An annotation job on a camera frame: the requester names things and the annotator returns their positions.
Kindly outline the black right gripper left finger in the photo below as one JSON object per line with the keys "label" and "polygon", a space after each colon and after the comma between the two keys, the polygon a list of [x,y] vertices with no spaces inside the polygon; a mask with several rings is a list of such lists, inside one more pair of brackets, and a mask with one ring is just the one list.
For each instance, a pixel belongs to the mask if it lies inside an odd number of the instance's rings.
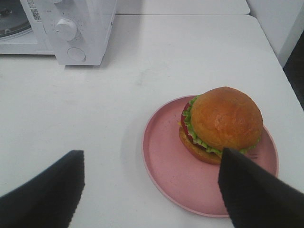
{"label": "black right gripper left finger", "polygon": [[28,182],[1,196],[2,228],[67,228],[85,186],[84,152],[68,152]]}

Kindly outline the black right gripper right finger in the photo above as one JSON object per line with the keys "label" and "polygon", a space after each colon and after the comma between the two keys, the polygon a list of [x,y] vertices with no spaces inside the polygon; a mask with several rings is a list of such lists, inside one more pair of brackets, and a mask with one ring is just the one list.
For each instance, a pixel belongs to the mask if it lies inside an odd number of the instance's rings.
{"label": "black right gripper right finger", "polygon": [[302,228],[304,195],[240,152],[225,148],[218,185],[236,228]]}

